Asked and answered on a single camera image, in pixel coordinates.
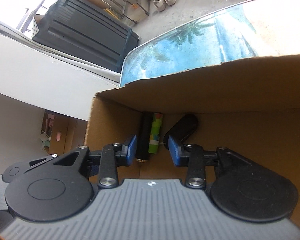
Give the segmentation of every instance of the blue gripper pad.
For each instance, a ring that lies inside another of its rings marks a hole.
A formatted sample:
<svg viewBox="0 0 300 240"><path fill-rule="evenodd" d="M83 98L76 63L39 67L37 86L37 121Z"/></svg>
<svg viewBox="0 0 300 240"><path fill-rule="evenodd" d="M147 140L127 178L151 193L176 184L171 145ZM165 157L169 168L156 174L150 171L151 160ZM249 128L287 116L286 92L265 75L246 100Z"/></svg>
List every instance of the blue gripper pad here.
<svg viewBox="0 0 300 240"><path fill-rule="evenodd" d="M177 141L172 137L169 136L169 152L171 155L171 158L173 160L173 164L175 166L180 165L180 155L181 155L181 145L177 143Z"/></svg>
<svg viewBox="0 0 300 240"><path fill-rule="evenodd" d="M127 154L127 164L130 166L133 162L134 156L136 155L137 150L137 136L135 135L129 146L128 146L128 154Z"/></svg>

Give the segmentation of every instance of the cardboard box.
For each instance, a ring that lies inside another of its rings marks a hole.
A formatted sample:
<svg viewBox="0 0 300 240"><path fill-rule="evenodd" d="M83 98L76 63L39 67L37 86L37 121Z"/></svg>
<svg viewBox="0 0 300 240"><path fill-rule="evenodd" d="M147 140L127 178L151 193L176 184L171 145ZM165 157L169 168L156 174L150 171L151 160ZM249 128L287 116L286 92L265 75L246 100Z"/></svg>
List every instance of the cardboard box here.
<svg viewBox="0 0 300 240"><path fill-rule="evenodd" d="M55 114L49 154L69 152L84 144L87 121L76 119L62 114Z"/></svg>
<svg viewBox="0 0 300 240"><path fill-rule="evenodd" d="M300 227L300 55L227 62L103 91L93 99L86 145L91 150L137 134L143 111L163 113L163 135L185 113L198 130L187 140L206 150L226 146L290 179L299 200L292 221ZM118 168L119 179L185 179L163 146L147 163ZM213 169L207 170L213 181Z"/></svg>

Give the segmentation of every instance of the black circular cover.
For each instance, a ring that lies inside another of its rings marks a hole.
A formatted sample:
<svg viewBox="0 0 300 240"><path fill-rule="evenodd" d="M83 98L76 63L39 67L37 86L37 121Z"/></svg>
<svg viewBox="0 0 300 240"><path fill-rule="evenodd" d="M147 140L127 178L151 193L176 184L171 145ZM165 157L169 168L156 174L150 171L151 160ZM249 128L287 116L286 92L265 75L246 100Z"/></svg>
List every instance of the black circular cover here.
<svg viewBox="0 0 300 240"><path fill-rule="evenodd" d="M210 196L225 213L250 222L271 222L289 216L298 201L296 187L261 166L228 171L212 185Z"/></svg>
<svg viewBox="0 0 300 240"><path fill-rule="evenodd" d="M55 221L85 208L93 197L90 182L71 166L41 165L13 180L5 198L10 211L30 221Z"/></svg>

